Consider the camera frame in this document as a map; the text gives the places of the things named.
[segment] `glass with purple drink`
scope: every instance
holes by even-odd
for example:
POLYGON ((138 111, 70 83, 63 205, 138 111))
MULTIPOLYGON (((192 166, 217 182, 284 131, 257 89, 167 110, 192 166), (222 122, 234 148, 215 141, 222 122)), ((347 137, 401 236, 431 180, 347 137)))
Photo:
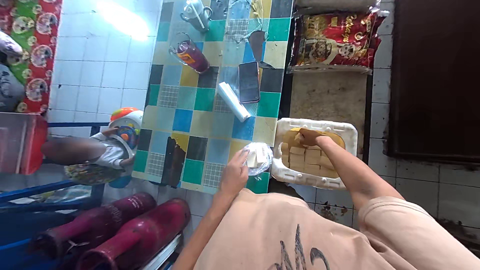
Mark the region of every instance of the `glass with purple drink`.
POLYGON ((170 42, 169 52, 176 56, 184 65, 192 67, 198 73, 204 73, 210 63, 204 54, 186 33, 177 33, 170 42))

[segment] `smartphone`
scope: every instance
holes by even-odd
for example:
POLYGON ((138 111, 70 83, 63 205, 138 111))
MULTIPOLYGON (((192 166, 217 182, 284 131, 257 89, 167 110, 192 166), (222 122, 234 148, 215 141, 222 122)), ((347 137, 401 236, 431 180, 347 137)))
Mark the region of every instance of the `smartphone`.
POLYGON ((260 100, 257 62, 239 65, 239 93, 240 103, 254 103, 260 100))

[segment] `beige t-shirt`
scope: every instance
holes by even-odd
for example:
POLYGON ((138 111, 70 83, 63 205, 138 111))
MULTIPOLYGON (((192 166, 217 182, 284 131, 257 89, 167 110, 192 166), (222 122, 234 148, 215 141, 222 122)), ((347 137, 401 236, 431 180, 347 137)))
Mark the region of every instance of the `beige t-shirt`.
POLYGON ((480 259, 416 204, 370 200, 359 226, 327 220, 297 198, 243 189, 195 269, 480 269, 480 259))

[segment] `hand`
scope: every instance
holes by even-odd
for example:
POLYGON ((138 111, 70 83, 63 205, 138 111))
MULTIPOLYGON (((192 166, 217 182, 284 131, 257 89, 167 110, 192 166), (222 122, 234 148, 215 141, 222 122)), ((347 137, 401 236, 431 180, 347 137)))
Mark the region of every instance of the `hand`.
POLYGON ((102 131, 102 134, 103 134, 103 136, 108 137, 108 136, 110 136, 110 135, 112 135, 112 134, 117 133, 118 128, 119 128, 119 127, 117 127, 117 126, 108 128, 107 130, 102 131))
POLYGON ((132 165, 134 161, 135 161, 135 156, 128 159, 124 159, 120 161, 120 166, 125 167, 125 166, 132 165))
POLYGON ((302 145, 315 146, 317 145, 317 137, 322 136, 320 133, 310 129, 301 128, 299 132, 303 135, 303 139, 300 139, 302 145))
POLYGON ((243 149, 238 151, 223 169, 219 193, 233 199, 245 186, 248 180, 248 167, 243 164, 249 152, 243 149))

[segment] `rolled white paper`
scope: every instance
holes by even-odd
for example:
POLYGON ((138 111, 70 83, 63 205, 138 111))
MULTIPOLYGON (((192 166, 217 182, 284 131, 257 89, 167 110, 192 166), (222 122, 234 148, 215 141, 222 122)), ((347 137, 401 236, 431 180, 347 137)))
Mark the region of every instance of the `rolled white paper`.
POLYGON ((220 86, 218 93, 227 103, 228 107, 232 110, 235 116, 240 120, 240 122, 243 122, 245 119, 252 116, 247 109, 240 104, 237 95, 235 95, 235 92, 233 92, 229 84, 226 82, 221 82, 218 84, 218 86, 220 86))

